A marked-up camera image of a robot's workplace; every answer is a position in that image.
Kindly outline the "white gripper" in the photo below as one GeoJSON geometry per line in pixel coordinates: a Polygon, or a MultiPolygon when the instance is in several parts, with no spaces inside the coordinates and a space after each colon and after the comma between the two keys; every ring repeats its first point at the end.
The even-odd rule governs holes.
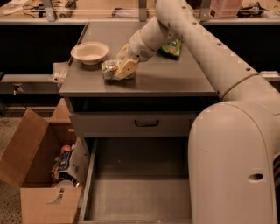
{"type": "Polygon", "coordinates": [[[132,78],[138,69],[138,61],[146,62],[150,60],[155,51],[151,50],[143,41],[141,32],[137,31],[129,40],[129,44],[126,44],[121,51],[115,56],[117,60],[121,60],[121,64],[118,67],[115,78],[117,80],[124,80],[132,78]]]}

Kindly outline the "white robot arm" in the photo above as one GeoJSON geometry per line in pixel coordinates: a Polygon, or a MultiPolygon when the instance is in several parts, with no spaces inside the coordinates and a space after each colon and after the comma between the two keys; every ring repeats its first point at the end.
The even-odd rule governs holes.
{"type": "Polygon", "coordinates": [[[206,30],[185,0],[156,0],[155,17],[119,52],[115,77],[133,74],[174,37],[220,98],[197,116],[189,135],[192,223],[277,224],[280,94],[206,30]]]}

